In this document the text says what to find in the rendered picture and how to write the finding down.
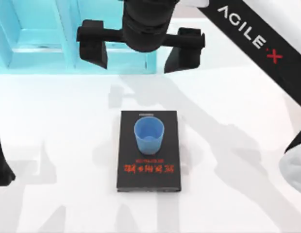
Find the light blue rack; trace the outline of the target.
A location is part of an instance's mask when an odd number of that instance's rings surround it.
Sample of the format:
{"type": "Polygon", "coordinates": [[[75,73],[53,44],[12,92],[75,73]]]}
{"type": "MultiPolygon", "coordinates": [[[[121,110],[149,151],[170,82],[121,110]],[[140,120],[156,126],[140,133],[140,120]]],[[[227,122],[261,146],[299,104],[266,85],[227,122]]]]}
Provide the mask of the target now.
{"type": "Polygon", "coordinates": [[[86,19],[122,26],[121,0],[0,0],[0,74],[154,74],[157,54],[106,43],[108,66],[79,57],[77,29],[86,19]]]}

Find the blue cup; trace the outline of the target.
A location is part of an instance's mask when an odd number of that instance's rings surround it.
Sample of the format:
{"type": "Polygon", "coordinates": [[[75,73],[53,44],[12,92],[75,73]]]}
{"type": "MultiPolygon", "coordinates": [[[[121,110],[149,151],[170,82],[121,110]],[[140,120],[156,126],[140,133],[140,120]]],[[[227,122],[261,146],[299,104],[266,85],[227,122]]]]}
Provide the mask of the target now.
{"type": "Polygon", "coordinates": [[[164,123],[157,117],[144,116],[134,124],[136,144],[144,155],[154,155],[160,150],[164,134],[164,123]]]}

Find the black book with red lettering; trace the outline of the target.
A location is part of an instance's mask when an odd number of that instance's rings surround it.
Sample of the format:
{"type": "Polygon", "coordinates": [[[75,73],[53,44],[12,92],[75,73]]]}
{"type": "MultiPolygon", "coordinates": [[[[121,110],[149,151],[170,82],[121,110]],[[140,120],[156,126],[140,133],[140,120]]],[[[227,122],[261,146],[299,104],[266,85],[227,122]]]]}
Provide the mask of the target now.
{"type": "Polygon", "coordinates": [[[176,111],[121,112],[117,190],[119,192],[179,192],[181,166],[176,111]],[[157,117],[164,123],[165,134],[160,150],[154,155],[142,154],[136,144],[134,124],[142,117],[157,117]]]}

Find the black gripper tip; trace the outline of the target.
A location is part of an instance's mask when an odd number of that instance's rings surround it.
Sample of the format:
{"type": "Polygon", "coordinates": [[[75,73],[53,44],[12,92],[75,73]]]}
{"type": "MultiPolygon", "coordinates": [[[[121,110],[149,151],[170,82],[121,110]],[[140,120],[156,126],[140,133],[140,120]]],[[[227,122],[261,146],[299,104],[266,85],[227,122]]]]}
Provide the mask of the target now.
{"type": "Polygon", "coordinates": [[[0,142],[0,186],[8,186],[16,179],[16,175],[8,165],[0,142]]]}

